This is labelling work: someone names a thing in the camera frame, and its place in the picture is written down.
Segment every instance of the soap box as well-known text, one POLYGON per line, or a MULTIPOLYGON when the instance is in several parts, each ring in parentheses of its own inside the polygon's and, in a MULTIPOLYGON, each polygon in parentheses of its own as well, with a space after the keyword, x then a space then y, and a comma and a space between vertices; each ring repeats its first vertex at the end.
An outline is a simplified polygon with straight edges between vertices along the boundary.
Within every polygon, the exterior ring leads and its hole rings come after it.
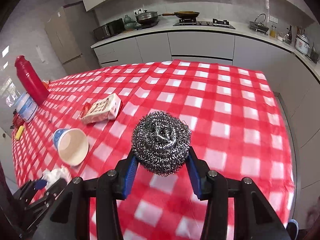
POLYGON ((114 120, 119 114, 121 99, 116 93, 93 104, 85 103, 80 112, 79 119, 84 123, 100 122, 103 120, 114 120))

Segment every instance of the rice cooker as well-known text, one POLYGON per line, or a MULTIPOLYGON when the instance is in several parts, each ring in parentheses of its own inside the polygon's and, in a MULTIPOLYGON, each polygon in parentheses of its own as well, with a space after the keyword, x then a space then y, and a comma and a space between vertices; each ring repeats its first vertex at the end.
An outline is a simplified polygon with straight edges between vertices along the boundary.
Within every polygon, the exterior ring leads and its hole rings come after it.
POLYGON ((298 34, 296 39, 296 49, 303 53, 304 55, 308 54, 309 46, 309 40, 307 36, 303 34, 298 34))

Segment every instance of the table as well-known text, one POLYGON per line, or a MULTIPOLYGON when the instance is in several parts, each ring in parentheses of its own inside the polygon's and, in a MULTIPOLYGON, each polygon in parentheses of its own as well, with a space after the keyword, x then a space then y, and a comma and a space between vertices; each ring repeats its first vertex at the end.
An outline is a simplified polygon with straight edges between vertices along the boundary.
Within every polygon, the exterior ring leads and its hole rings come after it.
MULTIPOLYGON (((286 224, 294 194, 291 150, 280 110, 261 72, 179 60, 150 62, 67 76, 51 82, 49 91, 21 139, 12 140, 19 186, 61 165, 72 177, 102 175, 128 155, 139 119, 163 110, 188 124, 199 159, 225 177, 251 177, 286 224), (123 102, 115 121, 83 125, 78 120, 85 102, 111 93, 123 102), (77 167, 63 164, 52 144, 56 129, 71 127, 82 129, 90 145, 77 167)), ((132 193, 117 202, 124 239, 199 239, 206 204, 193 194, 185 166, 167 177, 139 166, 132 193)), ((91 239, 96 239, 95 214, 92 199, 91 239)), ((229 199, 227 239, 233 239, 233 229, 229 199)))

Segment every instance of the gas stove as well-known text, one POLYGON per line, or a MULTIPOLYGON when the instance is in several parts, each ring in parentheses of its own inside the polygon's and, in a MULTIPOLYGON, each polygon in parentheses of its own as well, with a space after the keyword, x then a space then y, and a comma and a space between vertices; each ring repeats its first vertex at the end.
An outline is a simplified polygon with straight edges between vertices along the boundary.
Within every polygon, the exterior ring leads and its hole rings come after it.
POLYGON ((212 22, 197 21, 196 18, 180 19, 179 22, 176 23, 174 26, 183 26, 183 25, 212 26, 212 27, 223 27, 223 28, 229 28, 229 29, 236 29, 227 20, 220 21, 217 19, 212 19, 212 22))

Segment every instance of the wall socket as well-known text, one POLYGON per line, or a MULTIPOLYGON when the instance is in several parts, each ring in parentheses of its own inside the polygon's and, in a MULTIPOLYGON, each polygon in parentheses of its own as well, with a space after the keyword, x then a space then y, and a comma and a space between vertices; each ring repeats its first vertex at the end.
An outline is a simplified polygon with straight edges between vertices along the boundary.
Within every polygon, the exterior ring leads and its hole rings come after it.
POLYGON ((278 23, 278 18, 270 16, 269 17, 270 22, 278 23))
POLYGON ((140 8, 140 9, 136 9, 133 11, 134 15, 138 15, 140 13, 143 13, 143 8, 140 8))

